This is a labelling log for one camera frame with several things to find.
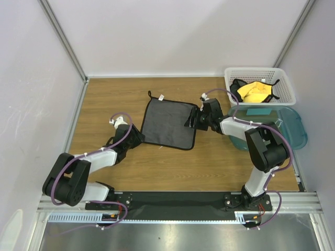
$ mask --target teal plastic container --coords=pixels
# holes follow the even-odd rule
[[[236,106],[230,108],[228,115],[232,116]],[[289,142],[292,149],[303,148],[307,143],[307,133],[299,114],[286,106],[240,106],[236,117],[253,122],[275,122],[281,134]],[[246,141],[229,136],[237,149],[248,151]]]

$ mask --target wooden table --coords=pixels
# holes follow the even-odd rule
[[[195,78],[108,78],[90,79],[72,140],[72,154],[100,148],[115,134],[109,118],[120,111],[129,113],[140,130],[149,102],[148,90],[166,99],[201,105],[202,93],[224,87],[222,77]],[[230,108],[224,92],[214,92],[226,114]],[[127,152],[118,165],[90,175],[123,191],[239,191],[252,170],[249,152],[236,149],[229,138],[215,132],[197,131],[195,146],[182,151],[141,144]],[[297,191],[293,168],[277,174],[269,189]]]

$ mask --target gray cloth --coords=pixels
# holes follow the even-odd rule
[[[141,128],[145,143],[167,146],[181,150],[191,150],[194,146],[196,130],[185,127],[195,104],[151,97]]]

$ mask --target basket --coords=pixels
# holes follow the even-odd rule
[[[230,90],[230,85],[235,78],[251,83],[253,81],[262,81],[268,84],[274,84],[277,79],[280,81],[273,86],[273,94],[280,99],[273,98],[269,103],[239,103],[248,106],[292,106],[296,103],[296,98],[286,73],[279,68],[260,68],[260,67],[231,67],[225,70],[226,89]],[[229,101],[231,107],[236,105],[230,94]]]

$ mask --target purple cable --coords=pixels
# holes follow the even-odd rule
[[[125,209],[125,214],[124,214],[124,216],[122,216],[121,219],[119,219],[118,221],[116,221],[115,223],[113,223],[113,224],[110,225],[110,226],[103,227],[104,229],[110,229],[111,227],[116,226],[116,225],[119,224],[121,221],[123,221],[123,220],[125,219],[125,217],[127,216],[127,214],[128,214],[128,208],[127,208],[124,204],[122,204],[122,203],[120,203],[120,202],[113,202],[113,201],[96,201],[96,200],[95,200],[95,201],[91,201],[91,203],[115,204],[115,205],[120,205],[120,206],[122,206],[122,207]],[[78,230],[78,229],[84,229],[84,228],[86,228],[86,227],[97,227],[97,225],[96,225],[96,224],[88,224],[88,225],[78,226],[78,227],[75,227],[75,228],[73,228],[73,229],[66,230],[66,231],[64,231],[64,232],[62,232],[62,233],[60,233],[60,234],[50,235],[50,237],[59,237],[59,236],[61,236],[61,235],[63,235],[63,234],[67,234],[67,233],[70,233],[70,232],[75,231],[75,230]]]
[[[281,206],[282,206],[282,196],[281,196],[281,194],[279,192],[277,192],[277,191],[274,191],[274,190],[273,191],[268,191],[268,192],[275,192],[276,194],[278,194],[278,196],[279,196],[279,204],[278,204],[277,210],[274,212],[274,214],[271,216],[271,218],[268,219],[267,221],[265,221],[264,223],[260,224],[258,227],[265,226],[270,221],[272,221],[273,218],[276,217],[276,215],[278,214],[278,212],[279,212],[279,210],[281,209]]]
[[[120,144],[120,143],[121,143],[121,142],[122,142],[122,141],[123,141],[129,134],[130,134],[130,131],[131,131],[131,128],[132,128],[132,119],[131,119],[130,115],[127,114],[126,112],[118,112],[118,113],[116,113],[116,114],[113,114],[112,117],[111,117],[110,119],[112,119],[113,117],[115,117],[115,116],[117,116],[117,115],[125,115],[125,116],[127,116],[127,117],[129,118],[129,125],[130,125],[130,126],[129,126],[129,129],[128,129],[127,133],[125,134],[125,136],[122,137],[122,139],[120,139],[120,140],[119,140],[118,142],[116,142],[115,144],[112,144],[112,145],[110,145],[109,147],[106,147],[105,149],[110,149],[110,148],[112,148],[112,147],[114,147],[114,146],[117,146],[118,144]],[[62,169],[62,170],[59,172],[59,174],[57,175],[57,177],[56,177],[56,179],[55,179],[55,181],[54,181],[54,183],[53,183],[53,185],[52,185],[52,188],[51,188],[51,201],[52,201],[52,203],[53,203],[54,205],[59,206],[59,205],[64,204],[64,203],[62,203],[62,202],[56,202],[56,200],[55,200],[55,198],[54,198],[54,192],[55,192],[55,190],[56,190],[56,186],[57,186],[57,184],[58,184],[60,178],[62,177],[62,175],[64,174],[64,172],[68,169],[68,167],[69,167],[73,162],[75,162],[77,159],[80,159],[80,158],[83,158],[83,157],[85,157],[85,156],[89,156],[89,155],[92,155],[92,154],[96,154],[96,153],[99,153],[99,152],[101,152],[101,151],[103,151],[103,150],[99,149],[99,150],[96,150],[96,151],[87,153],[86,155],[85,155],[85,154],[82,154],[82,155],[80,155],[80,156],[78,156],[78,157],[73,158],[72,160],[70,160],[70,161],[63,167],[63,169]]]
[[[284,171],[284,170],[288,169],[291,166],[291,164],[293,162],[293,151],[292,151],[291,146],[289,145],[288,141],[281,135],[281,133],[278,132],[277,130],[273,129],[272,127],[269,127],[268,125],[265,125],[265,124],[257,124],[257,123],[252,123],[250,121],[245,121],[245,120],[237,119],[236,118],[236,113],[237,113],[237,111],[240,108],[239,101],[238,101],[237,97],[232,92],[230,92],[230,91],[228,91],[226,89],[223,89],[223,88],[215,88],[215,89],[209,90],[208,92],[206,92],[206,95],[208,93],[214,92],[215,90],[223,90],[224,92],[229,93],[234,98],[234,100],[236,102],[236,105],[237,105],[237,108],[236,108],[236,110],[234,111],[234,113],[232,115],[234,121],[236,121],[238,123],[242,123],[242,124],[249,124],[251,126],[262,127],[262,128],[268,129],[268,130],[274,132],[275,134],[277,134],[283,140],[284,144],[288,148],[288,155],[289,155],[289,162],[288,162],[288,164],[285,167],[277,169],[277,170],[274,170],[274,171],[272,171],[270,173],[270,175],[267,178],[267,180],[266,180],[266,182],[264,184],[264,187],[263,187],[264,191],[266,191],[267,190],[267,185],[269,184],[269,182],[270,182],[270,180],[272,178],[272,175],[275,174],[275,173],[277,173],[277,172]],[[259,227],[260,226],[264,226],[264,225],[268,224],[270,221],[272,221],[272,219],[278,214],[278,212],[279,212],[279,210],[280,210],[280,208],[282,206],[282,196],[281,196],[281,194],[279,192],[277,192],[277,191],[268,191],[268,192],[275,192],[276,194],[278,194],[278,196],[279,196],[279,205],[278,205],[278,208],[275,211],[275,213],[271,216],[271,218],[268,221],[264,222],[263,224],[259,225]]]
[[[288,169],[291,166],[291,164],[293,162],[293,151],[292,151],[291,146],[289,145],[288,141],[284,138],[284,136],[282,136],[282,134],[280,132],[278,132],[277,130],[273,129],[272,127],[269,127],[268,125],[265,125],[265,124],[257,124],[257,123],[252,123],[250,121],[245,121],[245,120],[237,119],[236,118],[236,113],[237,113],[237,111],[240,108],[240,104],[239,104],[239,101],[238,101],[237,97],[232,92],[230,92],[230,91],[228,91],[226,89],[223,89],[223,88],[215,88],[215,89],[209,90],[208,92],[206,92],[206,95],[208,93],[214,92],[215,90],[223,90],[224,92],[229,93],[234,98],[234,100],[235,100],[235,102],[237,104],[237,108],[236,108],[236,110],[234,111],[234,113],[232,115],[234,121],[242,123],[242,124],[249,124],[251,126],[262,127],[262,128],[268,129],[268,130],[274,132],[275,134],[277,134],[283,140],[284,144],[288,148],[288,155],[289,155],[289,162],[288,162],[288,164],[285,167],[283,167],[283,168],[280,168],[280,169],[277,169],[277,170],[274,170],[274,171],[271,172],[271,175],[269,175],[269,177],[268,177],[268,179],[267,179],[267,181],[265,183],[265,186],[264,186],[264,189],[265,189],[267,187],[267,185],[269,184],[269,182],[270,182],[272,174],[275,174],[275,173],[280,172],[280,171],[284,171],[284,170]]]

